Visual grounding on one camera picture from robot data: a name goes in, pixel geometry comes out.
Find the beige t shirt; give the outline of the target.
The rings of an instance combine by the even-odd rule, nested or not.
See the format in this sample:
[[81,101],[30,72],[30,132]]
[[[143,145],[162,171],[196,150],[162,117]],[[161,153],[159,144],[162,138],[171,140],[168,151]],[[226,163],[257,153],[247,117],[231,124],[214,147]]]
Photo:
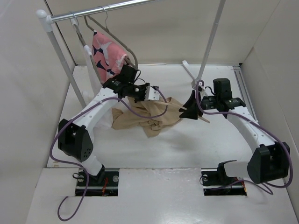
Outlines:
[[169,97],[159,101],[134,102],[133,98],[128,98],[130,108],[127,111],[113,108],[113,124],[115,130],[129,129],[136,126],[143,128],[147,137],[152,138],[160,132],[181,121],[179,109],[183,105],[176,99]]

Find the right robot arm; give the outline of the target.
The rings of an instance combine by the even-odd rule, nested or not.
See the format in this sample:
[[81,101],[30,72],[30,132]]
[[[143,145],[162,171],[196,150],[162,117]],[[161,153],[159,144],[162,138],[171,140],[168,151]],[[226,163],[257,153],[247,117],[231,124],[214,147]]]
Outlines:
[[214,89],[206,96],[204,82],[199,80],[189,99],[179,110],[182,119],[197,120],[205,115],[223,115],[239,131],[252,151],[249,162],[227,161],[219,164],[217,181],[226,184],[233,177],[249,178],[255,184],[288,177],[283,187],[293,179],[290,148],[274,134],[263,128],[251,116],[245,103],[234,98],[227,78],[213,80]]

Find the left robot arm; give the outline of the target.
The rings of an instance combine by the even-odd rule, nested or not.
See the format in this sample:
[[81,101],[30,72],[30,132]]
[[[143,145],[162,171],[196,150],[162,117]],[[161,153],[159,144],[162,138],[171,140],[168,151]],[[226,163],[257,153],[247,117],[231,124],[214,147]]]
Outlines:
[[102,84],[94,99],[82,111],[82,116],[73,117],[73,121],[63,119],[59,122],[58,149],[76,159],[87,170],[88,180],[94,185],[104,181],[105,167],[93,154],[93,129],[122,98],[131,97],[135,101],[147,99],[150,83],[136,85],[136,74],[137,70],[124,65],[120,74]]

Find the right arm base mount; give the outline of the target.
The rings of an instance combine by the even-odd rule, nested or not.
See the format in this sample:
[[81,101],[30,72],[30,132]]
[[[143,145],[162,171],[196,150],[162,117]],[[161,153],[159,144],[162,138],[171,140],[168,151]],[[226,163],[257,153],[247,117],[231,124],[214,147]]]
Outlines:
[[242,182],[228,186],[238,181],[237,177],[222,175],[216,168],[201,169],[200,184],[203,186],[204,196],[246,196],[246,188]]

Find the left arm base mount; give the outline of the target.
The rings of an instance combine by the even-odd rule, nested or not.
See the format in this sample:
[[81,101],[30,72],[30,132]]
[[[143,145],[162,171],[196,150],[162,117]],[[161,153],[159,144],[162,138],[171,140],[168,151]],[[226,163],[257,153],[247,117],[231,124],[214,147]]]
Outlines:
[[[89,182],[85,196],[118,196],[119,169],[107,169],[100,182],[94,176],[89,175]],[[73,173],[72,177],[77,181],[75,196],[82,196],[86,187],[86,173],[80,169]]]

